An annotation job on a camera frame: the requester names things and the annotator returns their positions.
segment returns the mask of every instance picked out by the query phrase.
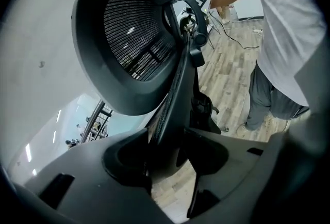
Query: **wire on floor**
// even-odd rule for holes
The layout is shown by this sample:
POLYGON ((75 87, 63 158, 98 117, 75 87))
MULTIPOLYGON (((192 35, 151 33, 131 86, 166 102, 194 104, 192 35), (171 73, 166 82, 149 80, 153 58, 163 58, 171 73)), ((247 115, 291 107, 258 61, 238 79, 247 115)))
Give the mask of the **wire on floor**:
POLYGON ((253 49, 256 49, 256 48, 259 48, 259 46, 252 46, 252 47, 243 47, 243 45, 239 42, 239 41, 237 41, 237 40, 235 40, 234 38, 232 38, 231 36, 229 36, 228 34, 227 34, 227 32, 226 32, 226 30, 225 30, 225 28, 224 28, 224 26, 222 25, 222 23, 216 18, 216 17, 214 17, 211 13, 210 13, 210 16, 211 17, 213 17, 220 25, 221 25, 221 27, 223 28, 223 31, 225 32, 225 34, 227 35, 227 37, 229 37, 230 39, 232 39, 233 41, 236 41, 244 50, 253 50, 253 49))

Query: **wooden floor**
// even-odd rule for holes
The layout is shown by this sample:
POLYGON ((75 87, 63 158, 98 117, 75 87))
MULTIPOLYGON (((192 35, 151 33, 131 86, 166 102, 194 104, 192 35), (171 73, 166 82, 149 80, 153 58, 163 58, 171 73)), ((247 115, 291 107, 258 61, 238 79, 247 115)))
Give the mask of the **wooden floor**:
MULTIPOLYGON (((247 20, 228 23, 225 26, 228 35, 238 40, 243 47, 258 46, 262 36, 253 32, 262 29, 263 20, 247 20)), ((244 123, 250 107, 249 84, 259 48, 244 50, 237 42, 225 35, 221 26, 210 32, 210 44, 202 48, 205 65, 198 68, 200 90, 208 95, 213 105, 219 109, 217 124, 228 127, 229 132, 223 135, 235 137, 237 127, 244 123)), ((290 126, 288 121, 272 118, 267 123, 251 132, 245 139, 268 141, 275 132, 283 131, 290 126)), ((195 182, 195 172, 189 162, 166 180, 153 185, 152 197, 160 208, 175 223, 182 223, 186 218, 191 202, 195 182)))

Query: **white shirt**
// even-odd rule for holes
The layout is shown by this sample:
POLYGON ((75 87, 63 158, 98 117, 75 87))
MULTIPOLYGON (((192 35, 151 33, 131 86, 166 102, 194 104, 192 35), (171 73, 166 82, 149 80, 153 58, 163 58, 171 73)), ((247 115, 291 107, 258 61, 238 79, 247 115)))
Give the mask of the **white shirt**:
POLYGON ((308 106, 294 76, 325 35, 322 13, 313 0, 261 0, 261 3, 263 43, 257 63, 277 90, 308 106))

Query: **gray pants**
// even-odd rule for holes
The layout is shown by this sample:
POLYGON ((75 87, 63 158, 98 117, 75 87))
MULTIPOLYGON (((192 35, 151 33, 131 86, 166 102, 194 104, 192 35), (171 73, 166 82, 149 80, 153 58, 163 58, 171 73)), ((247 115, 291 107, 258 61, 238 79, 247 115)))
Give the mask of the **gray pants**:
POLYGON ((251 74, 249 94, 250 112, 245 127, 250 131, 261 126, 268 111, 276 118, 289 120, 309 110, 308 107, 297 104, 278 91, 263 74, 258 64, 251 74))

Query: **man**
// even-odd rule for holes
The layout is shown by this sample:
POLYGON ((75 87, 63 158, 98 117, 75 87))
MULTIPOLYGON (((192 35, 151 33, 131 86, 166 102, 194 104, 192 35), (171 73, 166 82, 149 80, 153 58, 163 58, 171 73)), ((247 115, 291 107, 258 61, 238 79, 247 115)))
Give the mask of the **man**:
MULTIPOLYGON (((235 1, 211 0, 211 8, 235 1)), ((261 0, 261 3, 265 15, 263 42, 251 74, 249 116, 238 127, 238 137, 259 128, 269 112, 288 120, 308 110, 308 102, 294 76, 326 32, 322 14, 313 0, 261 0)))
POLYGON ((226 12, 228 12, 228 10, 229 10, 228 5, 224 7, 217 7, 217 11, 219 16, 221 17, 222 24, 229 23, 229 20, 226 19, 226 12))

